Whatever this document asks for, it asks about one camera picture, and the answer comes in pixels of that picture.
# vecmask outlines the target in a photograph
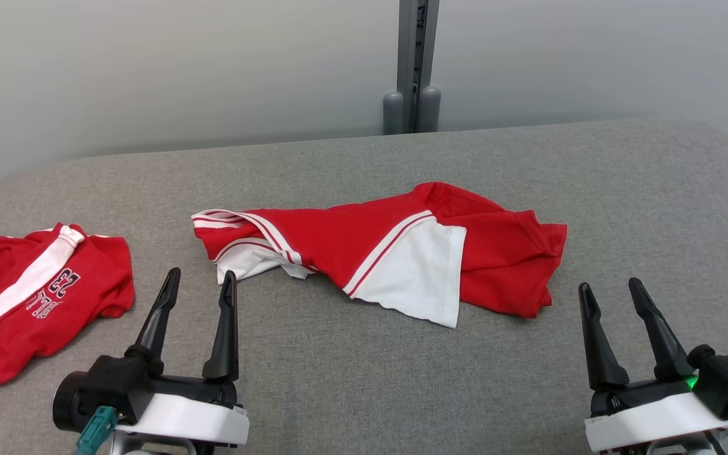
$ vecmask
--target gray fabric surface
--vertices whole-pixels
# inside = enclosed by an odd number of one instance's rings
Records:
[[[541,222],[566,222],[554,305],[535,320],[461,305],[446,329],[351,302],[281,270],[240,282],[237,453],[589,453],[592,392],[577,302],[591,283],[619,362],[652,377],[627,291],[642,279],[691,349],[728,353],[728,137],[701,124],[618,121],[355,138],[51,164],[0,181],[0,235],[56,221],[124,236],[136,303],[0,387],[0,454],[71,452],[52,426],[64,375],[133,342],[173,266],[167,373],[198,375],[217,315],[215,271],[191,231],[208,208],[329,207],[441,179]]]

